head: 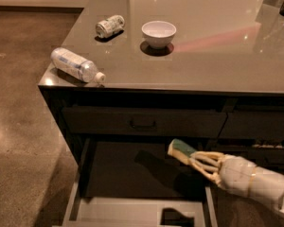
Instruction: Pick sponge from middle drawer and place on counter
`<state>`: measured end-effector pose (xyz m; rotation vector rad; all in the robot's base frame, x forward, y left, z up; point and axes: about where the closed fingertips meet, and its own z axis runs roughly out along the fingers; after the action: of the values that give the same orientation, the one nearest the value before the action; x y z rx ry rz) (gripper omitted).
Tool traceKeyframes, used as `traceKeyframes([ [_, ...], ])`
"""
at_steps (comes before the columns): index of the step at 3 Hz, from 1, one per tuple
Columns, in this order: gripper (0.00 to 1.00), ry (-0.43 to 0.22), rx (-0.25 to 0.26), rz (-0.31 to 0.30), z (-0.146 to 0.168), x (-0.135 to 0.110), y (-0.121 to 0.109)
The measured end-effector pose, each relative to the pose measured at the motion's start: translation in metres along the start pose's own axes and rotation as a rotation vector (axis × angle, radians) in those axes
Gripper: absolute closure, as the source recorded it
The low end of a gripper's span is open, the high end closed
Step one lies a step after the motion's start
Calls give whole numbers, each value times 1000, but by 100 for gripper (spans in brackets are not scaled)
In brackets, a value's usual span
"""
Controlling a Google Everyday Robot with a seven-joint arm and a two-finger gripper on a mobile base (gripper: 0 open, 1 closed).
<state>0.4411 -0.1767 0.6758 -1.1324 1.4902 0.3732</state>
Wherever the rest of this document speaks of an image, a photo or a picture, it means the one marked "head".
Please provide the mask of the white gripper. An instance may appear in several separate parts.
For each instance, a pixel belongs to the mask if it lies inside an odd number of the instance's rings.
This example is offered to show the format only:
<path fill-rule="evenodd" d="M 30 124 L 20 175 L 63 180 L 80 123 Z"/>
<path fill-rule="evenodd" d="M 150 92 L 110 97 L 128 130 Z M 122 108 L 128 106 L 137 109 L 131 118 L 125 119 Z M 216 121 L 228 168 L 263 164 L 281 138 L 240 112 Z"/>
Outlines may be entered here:
<path fill-rule="evenodd" d="M 255 163 L 240 156 L 227 154 L 224 157 L 223 153 L 216 151 L 196 151 L 190 157 L 190 165 L 210 182 L 219 183 L 219 187 L 230 194 L 248 196 L 251 179 L 257 168 Z M 222 158 L 219 170 L 217 161 Z"/>

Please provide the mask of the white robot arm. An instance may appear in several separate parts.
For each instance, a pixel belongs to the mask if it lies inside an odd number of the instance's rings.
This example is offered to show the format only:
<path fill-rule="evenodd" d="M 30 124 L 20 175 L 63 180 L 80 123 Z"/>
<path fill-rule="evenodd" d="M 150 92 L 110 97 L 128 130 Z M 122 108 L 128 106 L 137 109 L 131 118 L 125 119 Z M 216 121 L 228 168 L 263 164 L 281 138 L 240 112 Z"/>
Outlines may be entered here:
<path fill-rule="evenodd" d="M 284 217 L 284 175 L 258 166 L 243 157 L 196 151 L 189 164 L 229 194 L 263 204 Z"/>

